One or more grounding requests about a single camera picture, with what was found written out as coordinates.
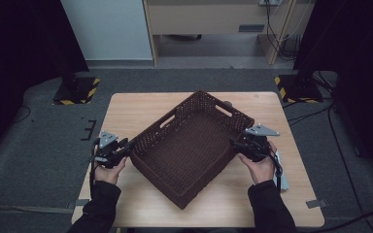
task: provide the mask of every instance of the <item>yellow black hazard tape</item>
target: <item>yellow black hazard tape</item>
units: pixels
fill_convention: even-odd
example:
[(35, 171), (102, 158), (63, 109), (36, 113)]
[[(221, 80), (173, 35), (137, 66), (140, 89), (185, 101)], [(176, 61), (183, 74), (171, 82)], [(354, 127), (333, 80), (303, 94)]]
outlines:
[(100, 81), (100, 79), (94, 79), (93, 80), (92, 87), (91, 87), (89, 93), (87, 94), (86, 99), (82, 99), (82, 100), (64, 99), (64, 100), (53, 101), (53, 104), (54, 105), (87, 104), (92, 100), (93, 94), (95, 94), (95, 91), (96, 91), (96, 88), (98, 87), (99, 81)]
[(275, 84), (278, 87), (278, 90), (280, 91), (281, 98), (284, 102), (289, 103), (295, 103), (295, 102), (301, 102), (301, 103), (320, 103), (320, 100), (318, 99), (312, 99), (312, 98), (289, 98), (287, 96), (287, 92), (283, 86), (283, 83), (281, 82), (280, 77), (275, 77)]

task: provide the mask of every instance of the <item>black cable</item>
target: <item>black cable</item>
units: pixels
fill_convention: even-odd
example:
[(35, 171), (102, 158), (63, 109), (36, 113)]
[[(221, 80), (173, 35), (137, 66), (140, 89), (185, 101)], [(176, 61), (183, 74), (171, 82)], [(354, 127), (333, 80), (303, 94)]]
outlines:
[(26, 109), (28, 111), (28, 114), (24, 118), (22, 118), (22, 119), (12, 121), (12, 123), (19, 123), (19, 122), (25, 120), (26, 118), (28, 118), (29, 115), (31, 115), (31, 109), (29, 107), (26, 107), (26, 106), (22, 105), (21, 108)]
[(288, 43), (288, 35), (284, 38), (283, 43), (281, 44), (280, 51), (285, 56), (293, 56), (293, 51), (287, 50), (287, 43)]
[(271, 29), (271, 32), (272, 32), (272, 36), (274, 37), (275, 40), (278, 41), (278, 39), (275, 37), (275, 33), (274, 33), (274, 30), (272, 29), (271, 27), (271, 24), (269, 22), (269, 18), (270, 18), (270, 3), (269, 3), (269, 0), (265, 0), (265, 5), (266, 5), (266, 17), (267, 17), (267, 27), (266, 27), (266, 37), (269, 41), (269, 43), (271, 44), (271, 46), (274, 48), (275, 52), (278, 54), (278, 56), (283, 59), (284, 61), (292, 61), (292, 59), (285, 59), (283, 57), (281, 57), (280, 55), (280, 50), (278, 50), (278, 48), (274, 45), (274, 43), (271, 41), (271, 39), (269, 38), (269, 29)]
[[(333, 99), (333, 98), (330, 98), (330, 97), (324, 97), (324, 98), (322, 98), (322, 100), (331, 100), (331, 99)], [(314, 98), (308, 98), (308, 99), (303, 99), (303, 101), (309, 101), (309, 100), (317, 100), (317, 99), (314, 99)], [(304, 102), (299, 102), (299, 101), (296, 101), (296, 102), (293, 102), (293, 103), (289, 103), (289, 104), (287, 104), (287, 105), (285, 105), (284, 107), (283, 107), (283, 109), (284, 108), (287, 108), (287, 107), (289, 107), (289, 106), (292, 106), (292, 105), (294, 105), (294, 104), (299, 104), (299, 103), (304, 103)]]
[(324, 77), (323, 77), (323, 75), (321, 74), (321, 71), (318, 71), (318, 74), (322, 77), (322, 79), (324, 80), (324, 81), (326, 81), (332, 88), (334, 88)]
[(271, 13), (271, 4), (269, 2), (269, 0), (265, 0), (265, 6), (266, 6), (266, 16), (267, 16), (267, 27), (266, 27), (266, 37), (269, 41), (269, 43), (271, 44), (271, 46), (274, 48), (275, 52), (277, 53), (277, 55), (283, 59), (284, 61), (293, 61), (295, 60), (295, 58), (286, 58), (285, 55), (280, 51), (278, 50), (278, 48), (274, 45), (274, 43), (271, 41), (271, 39), (269, 38), (269, 30), (271, 30), (272, 32), (272, 37), (276, 40), (276, 41), (279, 41), (278, 38), (275, 36), (275, 32), (274, 30), (272, 29), (272, 26), (271, 26), (271, 23), (270, 23), (270, 13)]
[(269, 158), (272, 160), (275, 166), (275, 177), (277, 178), (277, 188), (278, 191), (281, 192), (281, 175), (283, 172), (283, 167), (280, 164), (280, 161), (278, 160), (277, 153), (274, 152), (271, 147), (269, 147), (270, 152), (274, 153), (274, 156), (271, 155), (271, 153), (268, 154)]
[(343, 228), (343, 227), (346, 227), (348, 225), (351, 225), (363, 218), (367, 218), (369, 216), (373, 216), (373, 212), (370, 212), (370, 213), (367, 213), (365, 215), (362, 215), (362, 216), (359, 216), (359, 217), (356, 217), (352, 220), (349, 220), (345, 223), (342, 223), (342, 224), (339, 224), (339, 225), (336, 225), (336, 226), (332, 226), (332, 227), (329, 227), (329, 228), (326, 228), (326, 229), (321, 229), (321, 230), (316, 230), (316, 231), (309, 231), (308, 233), (321, 233), (321, 232), (328, 232), (328, 231), (333, 231), (333, 230), (338, 230), (340, 228)]
[(295, 64), (295, 59), (296, 59), (296, 56), (298, 55), (298, 41), (300, 40), (299, 38), (299, 35), (296, 35), (296, 38), (295, 38), (295, 48), (293, 49), (293, 53), (294, 53), (294, 56), (293, 56), (293, 63)]
[(90, 152), (90, 172), (89, 172), (89, 192), (90, 198), (93, 199), (93, 191), (95, 185), (95, 170), (98, 164), (95, 166), (95, 150), (96, 146), (99, 146), (100, 138), (96, 138), (92, 143), (92, 150)]
[[(348, 168), (347, 161), (345, 160), (344, 153), (341, 150), (341, 146), (340, 146), (340, 143), (338, 141), (338, 137), (337, 137), (337, 135), (335, 133), (334, 126), (332, 124), (332, 120), (331, 120), (331, 109), (332, 109), (333, 106), (334, 106), (334, 102), (332, 102), (332, 104), (328, 108), (328, 114), (327, 115), (328, 115), (329, 126), (331, 127), (331, 132), (332, 132), (332, 135), (334, 136), (335, 143), (337, 145), (337, 149), (338, 149), (338, 151), (340, 153), (342, 162), (344, 164), (344, 168), (347, 171), (347, 177), (348, 177), (348, 180), (350, 181), (351, 188), (353, 189), (354, 197), (356, 198), (356, 202), (358, 203), (359, 210), (360, 210), (361, 214), (364, 216), (364, 211), (362, 209), (362, 205), (361, 205), (361, 203), (359, 201), (359, 198), (358, 198), (358, 195), (356, 193), (356, 187), (354, 186), (353, 178), (351, 177), (351, 174), (350, 174), (350, 169)], [(373, 232), (373, 226), (368, 221), (368, 219), (366, 218), (366, 216), (364, 217), (364, 219), (365, 219), (366, 223), (368, 224), (369, 228), (371, 229), (371, 231)]]
[(323, 108), (322, 110), (320, 110), (320, 111), (318, 111), (318, 112), (315, 112), (315, 113), (313, 113), (313, 114), (309, 114), (309, 115), (305, 115), (305, 116), (299, 116), (299, 117), (297, 117), (297, 118), (289, 119), (288, 122), (290, 122), (290, 121), (292, 121), (292, 120), (296, 120), (296, 119), (298, 119), (296, 122), (290, 124), (289, 127), (294, 126), (294, 125), (295, 125), (296, 123), (298, 123), (299, 121), (304, 120), (304, 119), (306, 119), (306, 118), (308, 118), (308, 117), (312, 117), (312, 116), (318, 115), (318, 114), (320, 114), (320, 113), (323, 113), (323, 112), (325, 112), (326, 110), (327, 110), (327, 107), (325, 107), (325, 108)]
[(334, 87), (329, 83), (321, 74), (321, 71), (319, 71), (318, 74), (313, 74), (313, 81), (315, 81), (317, 84), (322, 86), (326, 91), (329, 93), (332, 93), (334, 91)]
[(72, 214), (74, 210), (53, 207), (33, 207), (33, 206), (0, 206), (0, 213), (32, 213), (32, 214)]

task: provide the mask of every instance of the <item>brown woven tray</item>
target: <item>brown woven tray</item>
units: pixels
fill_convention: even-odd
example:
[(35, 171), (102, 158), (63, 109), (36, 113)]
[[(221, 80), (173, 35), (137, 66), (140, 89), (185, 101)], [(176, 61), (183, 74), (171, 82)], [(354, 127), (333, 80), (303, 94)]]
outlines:
[(134, 138), (131, 160), (184, 209), (234, 157), (229, 136), (253, 125), (253, 118), (197, 91)]

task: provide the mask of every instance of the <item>hand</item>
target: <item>hand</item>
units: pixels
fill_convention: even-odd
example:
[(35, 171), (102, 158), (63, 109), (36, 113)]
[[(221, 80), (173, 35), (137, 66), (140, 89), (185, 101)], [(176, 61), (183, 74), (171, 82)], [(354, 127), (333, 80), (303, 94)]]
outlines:
[(124, 157), (118, 166), (114, 168), (104, 168), (99, 163), (95, 162), (95, 180), (111, 183), (113, 185), (117, 184), (119, 172), (125, 167), (126, 158)]
[[(275, 147), (272, 142), (269, 142), (269, 145), (271, 146), (272, 151), (277, 151), (277, 147)], [(274, 178), (274, 163), (271, 161), (271, 158), (265, 157), (259, 162), (252, 162), (244, 154), (240, 153), (238, 154), (238, 157), (245, 165), (247, 165), (255, 184), (263, 183)]]

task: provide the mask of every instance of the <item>cable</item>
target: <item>cable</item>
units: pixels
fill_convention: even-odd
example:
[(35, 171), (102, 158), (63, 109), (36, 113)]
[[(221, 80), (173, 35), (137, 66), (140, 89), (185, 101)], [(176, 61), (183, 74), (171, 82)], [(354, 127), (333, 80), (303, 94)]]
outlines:
[(324, 77), (323, 75), (321, 74), (321, 71), (318, 72), (318, 75), (316, 73), (313, 74), (314, 77), (317, 77), (318, 79), (320, 79), (319, 81), (316, 80), (316, 79), (313, 79), (317, 84), (319, 84), (320, 86), (322, 86), (326, 91), (328, 91), (329, 93), (332, 93), (332, 91), (334, 91), (334, 86), (332, 86), (331, 83), (329, 83)]
[(365, 215), (362, 215), (362, 216), (359, 216), (359, 217), (356, 217), (352, 220), (349, 220), (345, 223), (342, 223), (342, 224), (339, 224), (339, 225), (336, 225), (336, 226), (332, 226), (332, 227), (329, 227), (329, 228), (326, 228), (326, 229), (321, 229), (321, 230), (316, 230), (316, 231), (309, 231), (308, 233), (321, 233), (321, 232), (328, 232), (328, 231), (333, 231), (333, 230), (338, 230), (340, 228), (343, 228), (343, 227), (346, 227), (348, 225), (351, 225), (363, 218), (367, 218), (369, 216), (373, 216), (373, 212), (370, 212), (370, 213), (367, 213)]
[[(328, 108), (328, 114), (327, 115), (328, 115), (329, 126), (331, 127), (332, 135), (334, 136), (335, 143), (337, 145), (337, 149), (338, 149), (338, 151), (340, 153), (342, 162), (344, 164), (344, 168), (347, 171), (348, 180), (350, 181), (351, 188), (353, 189), (354, 197), (356, 198), (356, 202), (358, 203), (359, 210), (360, 210), (361, 214), (364, 216), (364, 211), (362, 209), (362, 205), (361, 205), (361, 203), (359, 201), (359, 198), (358, 198), (358, 195), (356, 193), (356, 187), (354, 186), (353, 178), (351, 177), (351, 174), (350, 174), (350, 169), (348, 168), (347, 162), (346, 162), (345, 157), (344, 157), (344, 153), (341, 150), (341, 146), (340, 146), (340, 143), (338, 141), (338, 137), (337, 137), (337, 135), (335, 133), (334, 126), (332, 124), (332, 120), (331, 120), (331, 109), (334, 106), (334, 103), (335, 102), (332, 102), (332, 104)], [(373, 232), (373, 226), (371, 225), (371, 223), (368, 221), (368, 219), (366, 217), (364, 219), (365, 219), (366, 223), (368, 224), (369, 228), (371, 229), (371, 231)]]
[[(278, 10), (278, 7), (281, 6), (281, 3), (282, 3), (282, 1), (281, 1), (280, 4), (277, 6), (277, 9), (275, 9), (275, 12), (274, 12), (274, 14), (271, 16), (271, 18), (275, 15), (275, 13), (276, 13), (277, 10)], [(298, 21), (298, 24), (296, 25), (296, 27), (295, 27), (295, 29), (293, 30), (293, 32), (289, 34), (289, 36), (285, 37), (285, 39), (283, 39), (283, 40), (279, 40), (279, 39), (277, 39), (277, 38), (275, 37), (275, 34), (274, 34), (274, 39), (275, 39), (277, 42), (285, 41), (285, 40), (289, 39), (290, 37), (292, 37), (292, 36), (295, 34), (296, 30), (298, 30), (298, 27), (301, 25), (301, 22), (302, 22), (302, 20), (304, 19), (304, 17), (305, 17), (305, 15), (306, 15), (306, 13), (307, 13), (308, 8), (310, 7), (310, 5), (311, 5), (311, 0), (308, 2), (308, 5), (307, 5), (307, 7), (306, 7), (305, 10), (304, 10), (304, 13), (302, 14), (301, 19)], [(266, 6), (267, 8), (270, 8), (271, 4), (270, 4), (269, 0), (265, 0), (265, 6)], [(274, 30), (272, 29), (272, 27), (271, 27), (271, 25), (270, 25), (270, 23), (269, 23), (269, 20), (270, 20), (270, 19), (268, 18), (268, 26), (271, 28), (271, 31), (274, 32)]]
[(296, 57), (298, 56), (298, 42), (299, 44), (301, 44), (301, 37), (299, 35), (296, 36), (295, 38), (295, 48), (293, 49), (293, 53), (294, 53), (294, 58), (293, 58), (293, 64), (295, 65), (295, 59)]
[(12, 121), (12, 123), (19, 123), (19, 122), (25, 120), (26, 118), (28, 118), (29, 115), (31, 115), (31, 109), (29, 109), (29, 107), (26, 107), (26, 106), (23, 106), (23, 105), (20, 106), (20, 107), (26, 109), (28, 111), (28, 114), (24, 118), (22, 118), (22, 119)]
[(306, 118), (308, 118), (308, 117), (312, 117), (312, 116), (318, 115), (318, 114), (320, 114), (320, 113), (323, 113), (323, 112), (325, 112), (326, 110), (327, 110), (327, 107), (325, 107), (325, 108), (323, 108), (322, 110), (320, 110), (320, 111), (318, 111), (318, 112), (315, 112), (315, 113), (313, 113), (313, 114), (309, 114), (309, 115), (305, 115), (305, 116), (299, 116), (299, 117), (297, 117), (297, 118), (289, 119), (288, 122), (290, 122), (290, 121), (292, 121), (292, 120), (296, 120), (296, 119), (298, 119), (296, 122), (290, 124), (289, 127), (294, 126), (294, 125), (295, 125), (296, 123), (298, 123), (299, 121), (304, 120), (304, 119), (306, 119)]
[[(322, 100), (332, 100), (333, 98), (331, 98), (331, 97), (323, 97), (323, 98), (321, 98)], [(317, 99), (314, 99), (314, 98), (307, 98), (307, 99), (302, 99), (303, 101), (309, 101), (309, 100), (317, 100)], [(285, 109), (285, 108), (287, 108), (287, 107), (289, 107), (289, 106), (292, 106), (292, 105), (294, 105), (294, 104), (299, 104), (299, 103), (304, 103), (304, 102), (293, 102), (293, 103), (289, 103), (289, 104), (287, 104), (287, 105), (285, 105), (284, 107), (283, 107), (283, 109)]]
[(98, 168), (98, 164), (95, 166), (95, 150), (97, 150), (97, 146), (99, 145), (100, 138), (96, 138), (95, 141), (92, 143), (92, 149), (90, 151), (90, 172), (89, 172), (89, 192), (90, 198), (93, 199), (93, 190), (94, 190), (94, 183), (95, 183), (95, 170)]
[(72, 214), (74, 210), (52, 207), (22, 207), (22, 206), (0, 206), (0, 212), (23, 212), (23, 213), (39, 213), (39, 214)]
[(297, 54), (298, 54), (298, 45), (299, 45), (299, 41), (298, 41), (298, 38), (299, 36), (296, 36), (295, 38), (295, 45), (294, 45), (294, 49), (292, 51), (290, 50), (287, 50), (287, 44), (288, 44), (288, 41), (283, 41), (283, 43), (281, 44), (280, 46), (280, 52), (284, 55), (284, 56), (291, 56), (291, 57), (296, 57)]
[(271, 147), (269, 147), (270, 153), (268, 154), (268, 157), (272, 160), (275, 166), (275, 177), (277, 178), (277, 188), (278, 191), (281, 192), (281, 175), (283, 172), (283, 167), (280, 164), (280, 161), (278, 160), (277, 153), (274, 152)]
[(266, 37), (269, 41), (269, 43), (271, 44), (271, 46), (274, 48), (275, 52), (278, 54), (278, 56), (283, 59), (284, 61), (292, 61), (292, 59), (286, 59), (284, 57), (281, 56), (281, 53), (280, 53), (280, 50), (278, 50), (278, 48), (274, 45), (274, 43), (271, 41), (271, 39), (269, 38), (269, 30), (271, 29), (271, 32), (272, 32), (272, 37), (274, 37), (274, 39), (278, 42), (279, 40), (275, 37), (275, 32), (274, 30), (272, 29), (271, 27), (271, 23), (270, 23), (270, 11), (271, 11), (271, 5), (270, 5), (270, 2), (269, 0), (265, 0), (265, 5), (266, 5), (266, 16), (267, 16), (267, 27), (266, 27)]

